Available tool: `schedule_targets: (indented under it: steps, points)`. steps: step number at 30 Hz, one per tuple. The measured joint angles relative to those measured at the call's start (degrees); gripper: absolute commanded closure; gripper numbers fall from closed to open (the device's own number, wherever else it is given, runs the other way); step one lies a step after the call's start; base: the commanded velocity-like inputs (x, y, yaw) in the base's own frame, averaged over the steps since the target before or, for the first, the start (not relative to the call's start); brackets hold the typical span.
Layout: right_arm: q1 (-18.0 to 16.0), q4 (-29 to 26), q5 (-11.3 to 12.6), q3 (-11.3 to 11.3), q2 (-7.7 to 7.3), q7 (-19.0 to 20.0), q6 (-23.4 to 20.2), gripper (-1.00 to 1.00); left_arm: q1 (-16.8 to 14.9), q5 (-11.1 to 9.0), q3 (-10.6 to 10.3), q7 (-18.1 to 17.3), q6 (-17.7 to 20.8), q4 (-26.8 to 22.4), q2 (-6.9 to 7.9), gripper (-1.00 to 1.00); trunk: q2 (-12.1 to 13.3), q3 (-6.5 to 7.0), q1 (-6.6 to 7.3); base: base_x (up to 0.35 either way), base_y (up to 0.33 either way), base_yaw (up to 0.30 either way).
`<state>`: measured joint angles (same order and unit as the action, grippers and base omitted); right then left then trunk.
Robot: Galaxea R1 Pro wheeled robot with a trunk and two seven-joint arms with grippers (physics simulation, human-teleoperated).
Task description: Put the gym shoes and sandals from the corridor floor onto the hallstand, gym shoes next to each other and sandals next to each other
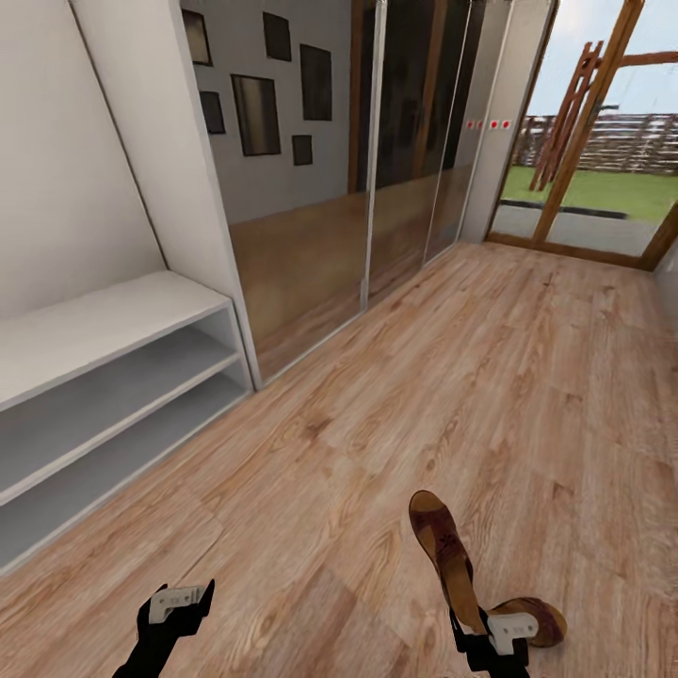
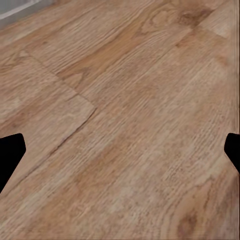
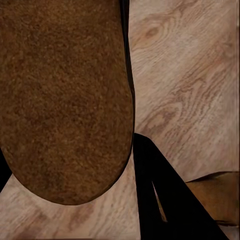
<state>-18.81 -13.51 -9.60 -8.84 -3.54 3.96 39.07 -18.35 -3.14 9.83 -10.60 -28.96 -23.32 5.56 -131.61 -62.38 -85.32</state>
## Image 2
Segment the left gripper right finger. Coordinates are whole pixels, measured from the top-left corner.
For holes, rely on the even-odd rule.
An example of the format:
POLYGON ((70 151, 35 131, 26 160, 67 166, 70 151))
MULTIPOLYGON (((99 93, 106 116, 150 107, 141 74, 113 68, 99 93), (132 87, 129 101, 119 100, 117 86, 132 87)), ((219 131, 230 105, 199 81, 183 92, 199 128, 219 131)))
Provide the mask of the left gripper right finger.
POLYGON ((240 173, 240 135, 228 133, 224 151, 240 173))

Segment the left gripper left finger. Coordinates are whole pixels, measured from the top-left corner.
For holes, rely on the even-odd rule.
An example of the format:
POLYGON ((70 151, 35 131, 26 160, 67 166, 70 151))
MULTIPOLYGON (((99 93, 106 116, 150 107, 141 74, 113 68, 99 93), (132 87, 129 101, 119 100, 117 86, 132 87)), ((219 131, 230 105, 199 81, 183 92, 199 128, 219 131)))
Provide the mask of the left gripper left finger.
POLYGON ((22 133, 0 138, 0 193, 26 152, 22 133))

